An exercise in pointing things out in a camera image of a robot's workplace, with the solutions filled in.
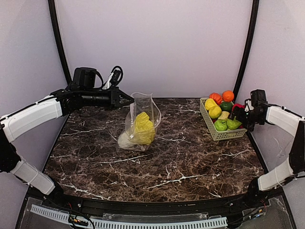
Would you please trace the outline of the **red tomato toy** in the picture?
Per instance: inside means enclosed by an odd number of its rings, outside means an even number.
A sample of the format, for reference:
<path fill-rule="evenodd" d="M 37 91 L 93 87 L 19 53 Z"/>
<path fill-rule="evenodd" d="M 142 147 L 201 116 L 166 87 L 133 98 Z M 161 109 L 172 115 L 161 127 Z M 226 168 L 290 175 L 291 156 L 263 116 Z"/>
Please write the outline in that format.
<path fill-rule="evenodd" d="M 242 104 L 234 104 L 233 107 L 232 107 L 232 112 L 235 111 L 235 110 L 238 110 L 238 109 L 244 109 L 245 106 L 242 105 Z"/>

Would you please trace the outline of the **green wrinkled fruit toy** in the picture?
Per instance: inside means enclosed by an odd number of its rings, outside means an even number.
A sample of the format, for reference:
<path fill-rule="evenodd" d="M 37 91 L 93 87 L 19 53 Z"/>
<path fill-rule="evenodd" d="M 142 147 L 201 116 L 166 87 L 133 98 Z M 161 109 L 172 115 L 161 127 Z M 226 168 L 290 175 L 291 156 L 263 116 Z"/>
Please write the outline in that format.
<path fill-rule="evenodd" d="M 240 121 L 236 120 L 236 119 L 234 119 L 234 120 L 227 119 L 226 124 L 227 124 L 228 129 L 230 129 L 230 130 L 238 129 L 239 126 L 242 125 L 242 123 Z"/>

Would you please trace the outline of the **yellow round fruit toy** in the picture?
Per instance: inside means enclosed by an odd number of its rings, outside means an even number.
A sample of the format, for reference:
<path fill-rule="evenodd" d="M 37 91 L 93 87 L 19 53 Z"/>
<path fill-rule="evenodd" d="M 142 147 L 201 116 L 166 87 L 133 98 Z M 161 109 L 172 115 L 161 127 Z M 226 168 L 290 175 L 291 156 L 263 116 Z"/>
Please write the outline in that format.
<path fill-rule="evenodd" d="M 217 119 L 218 117 L 221 116 L 221 113 L 222 113 L 221 108 L 216 105 L 209 109 L 208 115 L 210 116 L 211 119 Z"/>

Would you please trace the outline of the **orange pumpkin toy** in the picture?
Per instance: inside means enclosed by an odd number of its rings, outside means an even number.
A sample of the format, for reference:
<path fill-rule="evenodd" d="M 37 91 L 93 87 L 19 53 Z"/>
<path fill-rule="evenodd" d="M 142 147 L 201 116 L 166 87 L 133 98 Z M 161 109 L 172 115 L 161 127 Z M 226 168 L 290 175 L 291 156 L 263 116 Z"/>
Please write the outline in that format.
<path fill-rule="evenodd" d="M 218 93 L 211 93 L 209 98 L 213 99 L 218 105 L 220 105 L 223 101 L 222 96 Z"/>

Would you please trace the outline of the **clear dotted zip top bag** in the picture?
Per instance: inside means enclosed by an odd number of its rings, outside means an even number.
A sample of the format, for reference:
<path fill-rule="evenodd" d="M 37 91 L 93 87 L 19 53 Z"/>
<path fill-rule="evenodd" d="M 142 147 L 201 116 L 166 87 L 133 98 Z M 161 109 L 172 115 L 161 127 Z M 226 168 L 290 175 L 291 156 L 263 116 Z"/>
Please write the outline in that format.
<path fill-rule="evenodd" d="M 161 111 L 151 94 L 132 93 L 134 102 L 125 118 L 125 130 L 117 139 L 117 150 L 146 151 L 155 140 Z"/>

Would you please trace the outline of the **napa cabbage toy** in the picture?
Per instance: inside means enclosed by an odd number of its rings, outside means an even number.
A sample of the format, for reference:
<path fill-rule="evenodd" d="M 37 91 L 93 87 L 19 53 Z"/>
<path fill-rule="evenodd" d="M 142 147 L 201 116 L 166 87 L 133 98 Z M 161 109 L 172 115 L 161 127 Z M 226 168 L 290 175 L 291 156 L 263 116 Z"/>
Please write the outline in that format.
<path fill-rule="evenodd" d="M 141 112 L 129 121 L 117 140 L 118 148 L 133 151 L 146 151 L 155 138 L 153 122 L 146 112 Z"/>

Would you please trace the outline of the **yellow lemon toy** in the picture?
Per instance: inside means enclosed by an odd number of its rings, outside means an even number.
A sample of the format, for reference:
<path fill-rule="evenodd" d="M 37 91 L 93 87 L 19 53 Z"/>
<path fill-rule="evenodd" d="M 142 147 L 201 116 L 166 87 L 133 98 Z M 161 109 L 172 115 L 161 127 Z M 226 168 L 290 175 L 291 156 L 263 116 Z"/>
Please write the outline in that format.
<path fill-rule="evenodd" d="M 208 98 L 204 103 L 204 107 L 207 111 L 209 111 L 211 108 L 213 108 L 214 106 L 217 106 L 217 105 L 218 104 L 212 98 Z"/>

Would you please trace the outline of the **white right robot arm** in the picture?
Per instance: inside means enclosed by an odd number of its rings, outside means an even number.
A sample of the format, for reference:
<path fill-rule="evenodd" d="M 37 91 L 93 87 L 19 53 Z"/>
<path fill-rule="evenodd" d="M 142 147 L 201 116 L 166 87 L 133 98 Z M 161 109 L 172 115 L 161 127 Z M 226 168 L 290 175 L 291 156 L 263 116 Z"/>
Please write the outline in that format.
<path fill-rule="evenodd" d="M 242 123 L 248 131 L 256 125 L 269 124 L 273 128 L 273 146 L 278 146 L 278 164 L 268 173 L 255 178 L 247 193 L 259 196 L 305 175 L 305 118 L 285 106 L 267 101 L 264 90 L 251 91 L 243 106 L 235 106 L 230 118 Z"/>

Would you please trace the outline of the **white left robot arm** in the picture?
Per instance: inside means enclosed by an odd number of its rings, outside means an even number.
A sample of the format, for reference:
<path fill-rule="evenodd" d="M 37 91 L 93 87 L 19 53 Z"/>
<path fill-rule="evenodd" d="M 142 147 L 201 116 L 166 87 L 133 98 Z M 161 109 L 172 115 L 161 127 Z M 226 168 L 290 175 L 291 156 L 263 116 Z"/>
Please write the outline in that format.
<path fill-rule="evenodd" d="M 134 102 L 119 89 L 123 69 L 114 66 L 107 81 L 95 68 L 79 67 L 64 89 L 56 90 L 18 111 L 0 118 L 0 170 L 14 175 L 41 194 L 52 197 L 63 193 L 60 185 L 17 153 L 14 142 L 45 123 L 65 117 L 83 107 L 115 110 Z"/>

